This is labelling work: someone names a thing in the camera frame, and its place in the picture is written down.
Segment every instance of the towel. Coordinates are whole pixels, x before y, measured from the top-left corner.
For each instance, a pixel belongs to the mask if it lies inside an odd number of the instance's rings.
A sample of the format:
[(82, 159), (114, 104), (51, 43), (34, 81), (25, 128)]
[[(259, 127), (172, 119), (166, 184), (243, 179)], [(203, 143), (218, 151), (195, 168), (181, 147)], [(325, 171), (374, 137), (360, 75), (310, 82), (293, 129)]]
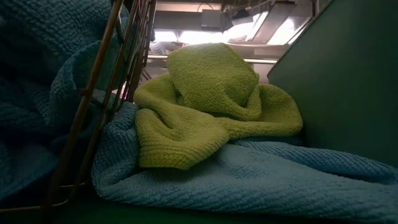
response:
[(136, 105), (124, 103), (103, 129), (91, 171), (101, 198), (212, 212), (398, 222), (398, 170), (344, 152), (236, 140), (190, 170), (139, 168), (136, 111)]
[(226, 44), (191, 45), (167, 58), (170, 74), (140, 86), (137, 131), (141, 167), (189, 169), (230, 139), (292, 136), (297, 105), (259, 77)]
[[(55, 167), (110, 11), (109, 0), (0, 2), (0, 201)], [(128, 16), (127, 9), (121, 15)], [(104, 97), (118, 50), (115, 33), (95, 86), (97, 100)], [(85, 149), (97, 118), (91, 104), (75, 149)]]

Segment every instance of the metal wire rack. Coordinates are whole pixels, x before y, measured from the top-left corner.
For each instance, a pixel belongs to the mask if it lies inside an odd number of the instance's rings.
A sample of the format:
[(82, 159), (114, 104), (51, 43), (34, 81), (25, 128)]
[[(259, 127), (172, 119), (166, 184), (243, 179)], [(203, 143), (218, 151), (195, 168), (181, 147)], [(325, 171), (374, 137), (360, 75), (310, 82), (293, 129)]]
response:
[[(132, 102), (132, 96), (138, 86), (141, 70), (146, 65), (149, 43), (152, 37), (152, 26), (154, 22), (156, 2), (157, 0), (133, 0), (130, 2), (132, 3), (130, 15), (127, 22), (127, 27), (123, 33), (119, 14), (123, 6), (123, 0), (111, 0), (112, 8), (103, 34), (101, 45), (91, 70), (90, 79), (86, 85), (86, 88), (80, 90), (82, 99), (75, 114), (75, 119), (71, 126), (67, 143), (59, 157), (57, 168), (52, 174), (47, 196), (44, 199), (43, 204), (31, 207), (0, 209), (0, 213), (42, 210), (46, 214), (53, 207), (66, 205), (73, 198), (73, 196), (75, 196), (78, 188), (87, 183), (86, 179), (88, 177), (90, 165), (95, 154), (96, 143), (98, 142), (98, 135), (100, 131), (106, 123), (112, 120), (113, 115), (119, 108), (119, 105), (121, 105), (124, 101)], [(134, 32), (133, 43), (130, 46), (127, 46), (127, 40), (130, 38), (132, 29), (136, 29)], [(116, 31), (119, 40), (119, 52), (118, 56), (116, 57), (113, 73), (109, 79), (105, 98), (103, 102), (96, 102), (96, 105), (101, 108), (99, 120), (88, 143), (83, 162), (81, 163), (80, 170), (76, 175), (74, 183), (71, 185), (60, 185), (68, 167), (71, 155), (75, 150), (76, 140), (85, 121), (85, 115), (88, 110), (88, 106), (90, 102), (93, 101), (92, 96), (95, 89), (95, 84), (100, 75), (101, 65), (105, 59), (106, 49), (108, 48), (114, 31)], [(138, 50), (132, 50), (132, 48), (136, 47), (137, 45)], [(113, 105), (111, 108), (109, 108), (107, 105), (113, 91), (111, 87), (114, 86), (116, 77), (118, 74), (120, 74), (123, 64), (127, 69), (123, 74), (122, 81), (118, 83), (118, 90), (116, 92)], [(63, 202), (54, 203), (55, 196), (60, 189), (70, 189), (70, 193)]]

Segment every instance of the yellow-green towel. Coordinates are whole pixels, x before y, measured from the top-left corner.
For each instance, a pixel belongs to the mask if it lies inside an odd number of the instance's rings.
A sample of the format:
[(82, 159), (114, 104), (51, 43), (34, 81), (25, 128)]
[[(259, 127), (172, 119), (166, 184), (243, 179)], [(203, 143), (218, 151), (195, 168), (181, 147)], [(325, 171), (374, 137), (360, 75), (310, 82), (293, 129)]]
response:
[(189, 169), (230, 139), (292, 136), (303, 121), (295, 101), (225, 44), (174, 51), (169, 74), (140, 86), (134, 101), (141, 167)]

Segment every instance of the textured towel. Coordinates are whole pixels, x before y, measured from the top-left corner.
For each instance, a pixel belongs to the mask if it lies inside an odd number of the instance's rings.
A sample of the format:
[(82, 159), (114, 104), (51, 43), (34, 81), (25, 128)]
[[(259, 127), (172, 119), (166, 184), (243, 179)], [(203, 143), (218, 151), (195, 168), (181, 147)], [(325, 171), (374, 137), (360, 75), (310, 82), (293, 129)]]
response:
[[(0, 2), (0, 200), (55, 167), (110, 10), (109, 0)], [(114, 35), (96, 85), (99, 100), (118, 49)], [(77, 149), (84, 149), (97, 114), (90, 105)]]
[(291, 136), (303, 125), (294, 100), (259, 85), (253, 69), (225, 44), (191, 45), (167, 59), (170, 74), (140, 86), (141, 167), (189, 169), (229, 139)]
[(139, 169), (135, 105), (105, 126), (92, 169), (100, 197), (133, 205), (398, 222), (398, 170), (282, 142), (236, 141), (190, 170)]

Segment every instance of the green surface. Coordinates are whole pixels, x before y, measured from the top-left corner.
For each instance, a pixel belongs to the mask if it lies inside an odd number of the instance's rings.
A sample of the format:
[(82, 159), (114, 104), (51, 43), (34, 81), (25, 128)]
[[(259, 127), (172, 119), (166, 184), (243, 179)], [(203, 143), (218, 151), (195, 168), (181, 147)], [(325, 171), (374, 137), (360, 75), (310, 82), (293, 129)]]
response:
[[(219, 214), (191, 210), (135, 207), (102, 200), (95, 195), (92, 189), (80, 192), (78, 198), (68, 206), (54, 210), (54, 223), (340, 223), (295, 217)], [(40, 212), (9, 213), (0, 215), (0, 223), (40, 223), (40, 218)]]
[(269, 74), (310, 147), (398, 167), (398, 1), (334, 0)]

